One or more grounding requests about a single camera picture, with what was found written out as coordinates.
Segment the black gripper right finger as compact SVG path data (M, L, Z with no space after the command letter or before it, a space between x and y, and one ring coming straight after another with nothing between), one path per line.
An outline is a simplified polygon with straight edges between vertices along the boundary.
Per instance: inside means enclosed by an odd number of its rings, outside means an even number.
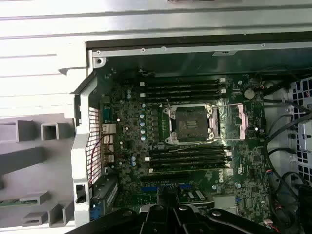
M213 208L206 215L179 202L177 189L170 189L170 209L183 234L275 234L267 228L226 210Z

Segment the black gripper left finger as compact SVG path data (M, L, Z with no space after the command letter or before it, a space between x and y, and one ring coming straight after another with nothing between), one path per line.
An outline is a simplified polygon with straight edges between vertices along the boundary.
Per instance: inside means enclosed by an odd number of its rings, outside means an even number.
M147 212L122 208L77 227L70 234L161 234L166 232L169 190L158 189L157 203Z

